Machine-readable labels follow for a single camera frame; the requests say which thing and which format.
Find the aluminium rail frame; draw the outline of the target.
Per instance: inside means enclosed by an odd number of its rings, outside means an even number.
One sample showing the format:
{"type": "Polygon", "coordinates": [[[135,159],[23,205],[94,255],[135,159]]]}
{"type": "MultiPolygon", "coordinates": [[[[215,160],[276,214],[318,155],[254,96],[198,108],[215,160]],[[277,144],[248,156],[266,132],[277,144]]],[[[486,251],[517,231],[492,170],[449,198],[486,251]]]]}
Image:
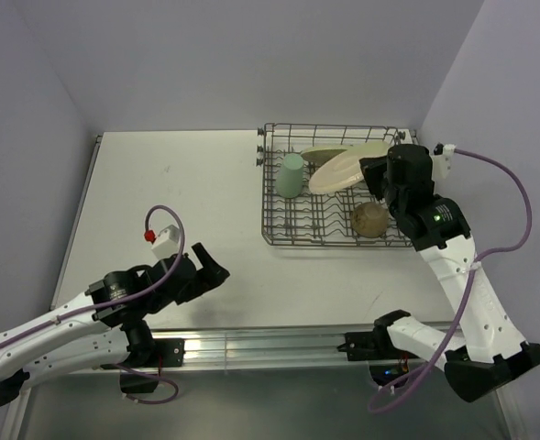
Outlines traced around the aluminium rail frame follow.
{"type": "Polygon", "coordinates": [[[371,326],[311,326],[202,331],[155,331],[146,326],[114,329],[89,335],[35,356],[24,367],[29,385],[86,369],[114,369],[122,364],[140,368],[160,338],[183,338],[180,368],[164,371],[244,370],[338,367],[347,360],[336,348],[348,332],[371,331],[371,326]]]}

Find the pale green plastic cup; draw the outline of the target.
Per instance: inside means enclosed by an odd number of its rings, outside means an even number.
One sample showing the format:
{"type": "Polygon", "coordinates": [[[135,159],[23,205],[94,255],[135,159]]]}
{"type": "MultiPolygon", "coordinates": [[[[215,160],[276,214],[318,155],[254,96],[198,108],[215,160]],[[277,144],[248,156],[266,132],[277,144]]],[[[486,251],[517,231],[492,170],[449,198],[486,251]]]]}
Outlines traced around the pale green plastic cup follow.
{"type": "Polygon", "coordinates": [[[296,153],[287,154],[278,170],[276,193],[283,198],[297,197],[303,190],[303,158],[296,153]]]}

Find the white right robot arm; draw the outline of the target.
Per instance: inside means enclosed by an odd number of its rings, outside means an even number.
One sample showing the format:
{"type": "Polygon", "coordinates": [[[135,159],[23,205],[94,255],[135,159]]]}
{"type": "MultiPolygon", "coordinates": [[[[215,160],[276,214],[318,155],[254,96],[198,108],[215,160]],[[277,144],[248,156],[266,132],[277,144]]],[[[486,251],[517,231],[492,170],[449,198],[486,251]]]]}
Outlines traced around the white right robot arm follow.
{"type": "Polygon", "coordinates": [[[369,191],[388,205],[392,218],[439,281],[455,317],[446,332],[418,321],[404,310],[378,318],[371,331],[346,334],[340,349],[349,360],[397,358],[423,365],[397,376],[383,374],[383,390],[405,386],[409,396],[431,369],[440,369],[456,395],[473,402],[540,365],[540,345],[530,343],[512,323],[498,299],[482,261],[514,252],[528,239],[508,247],[476,250],[469,224],[458,204],[435,192],[434,160],[457,148],[439,144],[399,144],[385,156],[359,161],[369,191]]]}

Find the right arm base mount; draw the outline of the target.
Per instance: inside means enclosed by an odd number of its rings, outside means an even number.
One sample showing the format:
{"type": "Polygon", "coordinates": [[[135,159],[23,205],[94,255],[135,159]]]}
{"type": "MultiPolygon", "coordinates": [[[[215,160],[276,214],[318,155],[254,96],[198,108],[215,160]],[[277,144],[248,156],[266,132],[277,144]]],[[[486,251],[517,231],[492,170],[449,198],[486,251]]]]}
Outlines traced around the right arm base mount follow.
{"type": "Polygon", "coordinates": [[[348,332],[336,350],[345,353],[349,362],[367,362],[369,374],[377,387],[383,387],[410,372],[409,360],[415,355],[395,348],[377,331],[348,332]]]}

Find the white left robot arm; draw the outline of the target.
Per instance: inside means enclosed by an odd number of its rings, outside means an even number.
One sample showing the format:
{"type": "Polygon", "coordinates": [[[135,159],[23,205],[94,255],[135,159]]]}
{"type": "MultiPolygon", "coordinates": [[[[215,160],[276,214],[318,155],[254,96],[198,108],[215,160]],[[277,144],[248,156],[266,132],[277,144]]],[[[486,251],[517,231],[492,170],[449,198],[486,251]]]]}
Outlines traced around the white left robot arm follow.
{"type": "Polygon", "coordinates": [[[156,343],[146,316],[197,299],[230,276],[202,244],[193,245],[193,254],[196,262],[174,254],[153,266],[109,272],[63,306],[0,332],[0,407],[81,369],[148,365],[156,343]]]}

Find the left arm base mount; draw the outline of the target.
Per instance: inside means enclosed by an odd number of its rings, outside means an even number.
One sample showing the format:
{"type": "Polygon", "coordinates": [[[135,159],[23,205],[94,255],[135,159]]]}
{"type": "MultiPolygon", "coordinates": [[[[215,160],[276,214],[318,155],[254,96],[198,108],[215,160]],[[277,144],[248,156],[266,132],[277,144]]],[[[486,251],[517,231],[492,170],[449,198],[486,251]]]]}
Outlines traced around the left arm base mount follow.
{"type": "MultiPolygon", "coordinates": [[[[160,374],[164,369],[180,368],[185,353],[185,340],[183,338],[160,338],[155,340],[155,348],[140,368],[156,369],[160,374]]],[[[140,376],[122,372],[119,377],[120,390],[124,393],[151,394],[158,382],[154,379],[145,379],[140,376]]]]}

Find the black bowl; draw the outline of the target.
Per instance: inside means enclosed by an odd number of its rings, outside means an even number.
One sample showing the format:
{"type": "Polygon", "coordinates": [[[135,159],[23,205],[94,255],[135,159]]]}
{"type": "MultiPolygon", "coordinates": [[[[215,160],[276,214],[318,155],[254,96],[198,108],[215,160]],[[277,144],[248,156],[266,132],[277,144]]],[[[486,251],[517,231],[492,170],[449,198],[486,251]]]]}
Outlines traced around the black bowl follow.
{"type": "Polygon", "coordinates": [[[381,237],[387,231],[388,224],[389,212],[378,203],[362,203],[351,214],[351,228],[362,237],[381,237]]]}

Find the cream plate with branch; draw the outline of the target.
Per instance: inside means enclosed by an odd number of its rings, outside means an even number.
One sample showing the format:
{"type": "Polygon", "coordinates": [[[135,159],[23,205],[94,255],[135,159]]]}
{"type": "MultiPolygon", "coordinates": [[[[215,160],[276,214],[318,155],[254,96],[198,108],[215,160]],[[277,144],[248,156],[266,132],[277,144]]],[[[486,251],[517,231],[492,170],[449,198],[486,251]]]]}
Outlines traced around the cream plate with branch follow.
{"type": "Polygon", "coordinates": [[[384,158],[391,144],[383,140],[371,140],[351,145],[342,153],[321,165],[308,182],[313,194],[328,194],[344,190],[363,180],[360,160],[384,158]]]}
{"type": "Polygon", "coordinates": [[[306,148],[300,153],[300,155],[303,160],[309,163],[322,165],[346,150],[348,150],[348,146],[345,145],[323,144],[306,148]]]}

